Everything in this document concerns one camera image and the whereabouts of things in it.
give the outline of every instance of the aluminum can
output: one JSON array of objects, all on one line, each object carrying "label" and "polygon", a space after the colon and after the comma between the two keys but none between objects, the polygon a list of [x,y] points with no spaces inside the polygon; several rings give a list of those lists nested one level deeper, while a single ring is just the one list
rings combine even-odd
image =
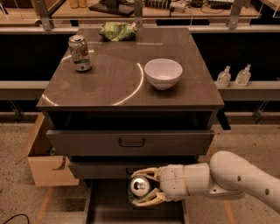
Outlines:
[{"label": "aluminum can", "polygon": [[149,180],[142,176],[134,177],[130,182],[130,190],[136,197],[143,197],[147,195],[151,190]]},{"label": "aluminum can", "polygon": [[88,55],[88,44],[82,35],[73,35],[68,41],[73,63],[77,71],[87,71],[91,68]]},{"label": "aluminum can", "polygon": [[81,7],[81,8],[88,7],[88,1],[87,0],[78,0],[78,4],[79,4],[79,7]]}]

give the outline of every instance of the concrete floor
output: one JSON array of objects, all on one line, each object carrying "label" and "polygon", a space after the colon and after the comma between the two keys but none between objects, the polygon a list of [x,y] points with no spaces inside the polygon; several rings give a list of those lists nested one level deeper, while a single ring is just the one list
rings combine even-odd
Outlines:
[{"label": "concrete floor", "polygon": [[[15,164],[35,117],[25,115],[15,122],[13,116],[0,114],[0,224],[15,214],[26,214],[30,223],[36,224],[81,224],[87,197],[82,182],[78,186],[36,187],[27,159]],[[244,116],[231,115],[229,120],[231,130],[213,126],[215,138],[199,161],[209,161],[216,151],[232,151],[280,178],[279,116],[261,119],[260,124]],[[186,202],[190,224],[280,223],[280,214],[249,195],[230,201],[193,196]],[[19,216],[9,222],[14,223],[27,221]]]}]

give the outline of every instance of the ceramic bowl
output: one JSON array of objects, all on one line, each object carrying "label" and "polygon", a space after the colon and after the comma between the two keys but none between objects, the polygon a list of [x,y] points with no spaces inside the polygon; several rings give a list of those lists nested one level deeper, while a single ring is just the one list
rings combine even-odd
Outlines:
[{"label": "ceramic bowl", "polygon": [[171,59],[153,59],[144,68],[148,82],[156,89],[166,90],[174,86],[182,72],[182,66]]}]

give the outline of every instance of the white spray bottle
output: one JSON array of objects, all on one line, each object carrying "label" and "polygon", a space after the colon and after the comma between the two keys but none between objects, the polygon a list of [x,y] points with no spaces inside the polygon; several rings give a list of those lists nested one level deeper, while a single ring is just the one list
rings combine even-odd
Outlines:
[{"label": "white spray bottle", "polygon": [[226,88],[230,82],[231,74],[229,72],[230,66],[227,66],[224,71],[220,72],[216,81],[218,88]]},{"label": "white spray bottle", "polygon": [[237,74],[235,79],[237,85],[245,87],[248,84],[249,79],[251,78],[250,68],[251,65],[247,64],[247,66]]}]

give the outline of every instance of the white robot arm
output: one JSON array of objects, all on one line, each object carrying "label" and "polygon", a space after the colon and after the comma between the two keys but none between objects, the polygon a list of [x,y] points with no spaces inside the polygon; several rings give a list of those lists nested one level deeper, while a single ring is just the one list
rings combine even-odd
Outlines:
[{"label": "white robot arm", "polygon": [[[158,182],[159,187],[151,189],[149,180]],[[280,213],[280,179],[229,151],[213,154],[210,165],[169,164],[135,171],[130,190],[137,207],[183,200],[198,193],[222,200],[239,199],[248,193]]]}]

